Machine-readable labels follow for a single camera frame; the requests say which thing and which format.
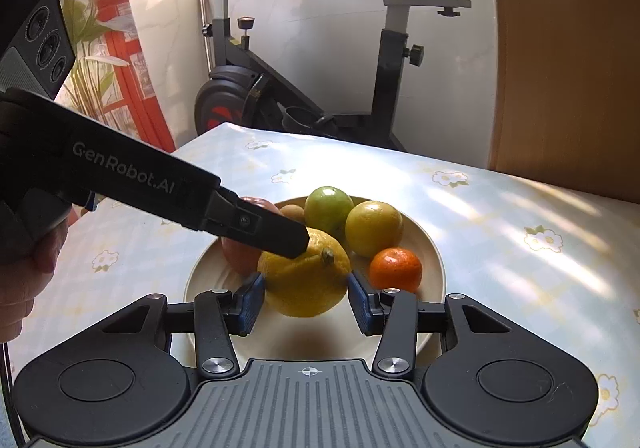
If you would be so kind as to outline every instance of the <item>red apple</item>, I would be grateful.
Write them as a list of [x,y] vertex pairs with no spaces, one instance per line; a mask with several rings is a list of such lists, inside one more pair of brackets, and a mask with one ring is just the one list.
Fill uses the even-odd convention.
[[[281,215],[280,210],[265,199],[256,197],[240,197],[248,203],[255,204],[261,208],[268,209]],[[222,237],[222,254],[225,256],[227,263],[240,276],[249,276],[258,267],[258,259],[262,254],[262,250],[250,245]]]

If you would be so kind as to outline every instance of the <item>cable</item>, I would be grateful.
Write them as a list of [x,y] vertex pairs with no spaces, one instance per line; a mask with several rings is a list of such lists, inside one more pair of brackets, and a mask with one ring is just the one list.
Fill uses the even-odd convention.
[[22,433],[22,426],[20,424],[20,418],[14,406],[12,400],[12,391],[14,389],[14,380],[11,375],[11,361],[9,359],[9,346],[6,343],[2,344],[0,352],[0,384],[2,386],[2,396],[4,398],[4,408],[6,415],[9,419],[9,426],[11,432],[14,434],[15,444],[18,448],[22,448],[25,445],[24,434]]

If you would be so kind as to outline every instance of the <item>wall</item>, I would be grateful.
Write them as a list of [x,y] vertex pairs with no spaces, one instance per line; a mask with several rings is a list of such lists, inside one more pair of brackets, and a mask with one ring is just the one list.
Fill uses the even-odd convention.
[[196,137],[195,97],[207,81],[198,0],[130,0],[149,76],[177,147]]
[[[462,16],[412,8],[409,44],[425,47],[420,68],[404,68],[394,130],[406,148],[485,167],[495,104],[494,0],[471,0]],[[229,0],[235,18],[254,16],[260,57],[326,110],[370,109],[382,0]]]

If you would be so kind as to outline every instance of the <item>floral tablecloth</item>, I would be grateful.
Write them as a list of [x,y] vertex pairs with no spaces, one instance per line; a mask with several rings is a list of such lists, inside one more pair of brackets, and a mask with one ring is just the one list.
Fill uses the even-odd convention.
[[[445,161],[224,124],[175,154],[240,195],[334,185],[389,202],[433,238],[466,293],[577,356],[598,380],[590,448],[640,446],[640,206]],[[106,199],[69,231],[56,275],[11,343],[14,371],[152,292],[182,300],[214,240]],[[184,337],[172,354],[192,360]]]

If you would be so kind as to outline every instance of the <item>white plate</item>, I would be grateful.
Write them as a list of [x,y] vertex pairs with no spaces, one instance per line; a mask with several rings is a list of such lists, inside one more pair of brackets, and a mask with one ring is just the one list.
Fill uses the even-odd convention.
[[[355,204],[366,201],[352,197]],[[277,203],[303,206],[304,197]],[[422,282],[418,297],[423,301],[442,302],[445,295],[445,276],[442,259],[431,238],[412,219],[404,218],[401,247],[413,251],[422,262]],[[367,274],[368,261],[351,253],[351,267]],[[235,291],[241,278],[227,264],[220,240],[211,244],[191,271],[184,301],[192,302],[201,292],[216,288]],[[431,334],[418,334],[417,352],[423,348]],[[331,310],[314,318],[290,318],[279,314],[264,303],[250,335],[231,336],[244,367],[250,358],[268,360],[329,360],[362,358],[370,366],[380,342],[379,336],[364,336],[358,329],[347,295]]]

